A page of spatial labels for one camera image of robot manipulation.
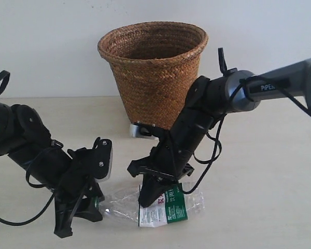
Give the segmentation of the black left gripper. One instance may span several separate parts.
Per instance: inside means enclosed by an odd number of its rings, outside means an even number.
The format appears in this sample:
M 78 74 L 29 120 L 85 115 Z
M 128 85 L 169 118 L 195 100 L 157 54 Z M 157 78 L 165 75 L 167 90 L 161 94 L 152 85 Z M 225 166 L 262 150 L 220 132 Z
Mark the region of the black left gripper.
M 73 217 L 83 218 L 91 222 L 100 222 L 103 215 L 98 209 L 98 199 L 104 194 L 92 174 L 92 148 L 68 149 L 67 166 L 63 168 L 56 185 L 57 197 L 54 199 L 55 227 L 54 234 L 59 238 L 73 235 Z M 79 207 L 78 198 L 82 199 Z

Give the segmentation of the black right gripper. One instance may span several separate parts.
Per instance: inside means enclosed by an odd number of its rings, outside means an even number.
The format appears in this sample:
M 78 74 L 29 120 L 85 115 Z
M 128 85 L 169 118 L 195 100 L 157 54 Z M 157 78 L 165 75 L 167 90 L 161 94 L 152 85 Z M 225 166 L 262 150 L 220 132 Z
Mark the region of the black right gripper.
M 153 147 L 147 157 L 132 160 L 127 171 L 132 177 L 143 176 L 139 205 L 151 206 L 174 181 L 190 176 L 194 171 L 189 164 L 193 153 L 194 146 L 164 145 Z

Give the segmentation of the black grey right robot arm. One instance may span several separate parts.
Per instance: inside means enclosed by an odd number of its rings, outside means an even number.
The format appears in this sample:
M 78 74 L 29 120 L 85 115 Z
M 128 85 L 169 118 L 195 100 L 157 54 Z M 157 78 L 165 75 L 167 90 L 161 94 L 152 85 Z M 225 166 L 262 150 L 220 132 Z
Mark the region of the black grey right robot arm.
M 296 102 L 302 96 L 305 103 L 299 107 L 311 117 L 311 58 L 259 75 L 228 69 L 223 56 L 219 56 L 219 65 L 221 77 L 200 76 L 193 82 L 170 128 L 137 122 L 159 139 L 148 156 L 128 166 L 133 177 L 143 176 L 140 206 L 151 206 L 161 194 L 193 173 L 189 160 L 209 130 L 222 126 L 226 115 L 252 111 L 263 100 L 288 98 Z

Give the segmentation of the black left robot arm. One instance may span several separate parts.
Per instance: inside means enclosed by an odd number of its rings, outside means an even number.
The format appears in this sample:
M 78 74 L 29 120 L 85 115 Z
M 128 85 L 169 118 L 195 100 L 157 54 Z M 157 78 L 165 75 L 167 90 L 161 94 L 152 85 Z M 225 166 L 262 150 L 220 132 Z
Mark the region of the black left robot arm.
M 0 102 L 0 156 L 8 156 L 25 171 L 30 187 L 46 188 L 52 193 L 33 218 L 19 223 L 0 218 L 0 222 L 27 225 L 39 218 L 51 202 L 55 208 L 54 234 L 60 238 L 72 236 L 75 217 L 94 223 L 102 221 L 97 204 L 104 200 L 104 194 L 93 174 L 101 143 L 97 137 L 92 148 L 64 151 L 63 144 L 51 137 L 35 109 Z

